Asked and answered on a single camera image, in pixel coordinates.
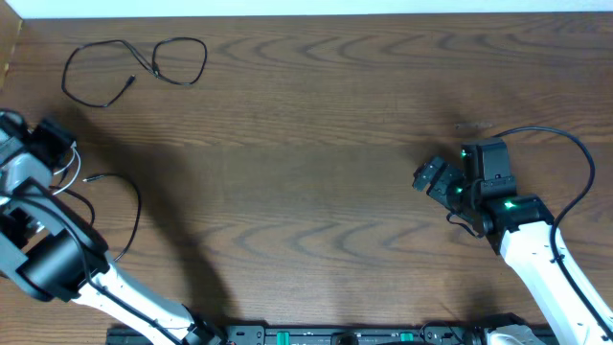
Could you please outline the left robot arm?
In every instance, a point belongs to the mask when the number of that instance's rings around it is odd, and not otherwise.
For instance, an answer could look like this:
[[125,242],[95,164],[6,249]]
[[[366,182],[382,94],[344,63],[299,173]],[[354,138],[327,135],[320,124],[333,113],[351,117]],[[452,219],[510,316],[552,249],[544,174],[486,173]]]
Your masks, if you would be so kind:
[[51,120],[30,128],[1,112],[1,273],[34,299],[102,311],[153,344],[222,344],[227,337],[184,305],[117,266],[107,242],[59,199],[54,178],[80,169],[75,137]]

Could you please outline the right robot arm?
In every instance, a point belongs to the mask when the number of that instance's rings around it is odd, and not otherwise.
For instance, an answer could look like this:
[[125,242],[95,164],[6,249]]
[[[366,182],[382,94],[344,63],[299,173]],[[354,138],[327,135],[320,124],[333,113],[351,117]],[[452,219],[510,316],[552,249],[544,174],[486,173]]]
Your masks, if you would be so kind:
[[434,156],[414,173],[413,187],[448,212],[449,223],[463,227],[517,274],[560,344],[609,344],[612,310],[582,272],[561,236],[559,225],[590,191],[595,163],[577,137],[589,169],[586,186],[557,216],[537,195],[520,195],[511,172],[505,135],[461,146],[463,166]]

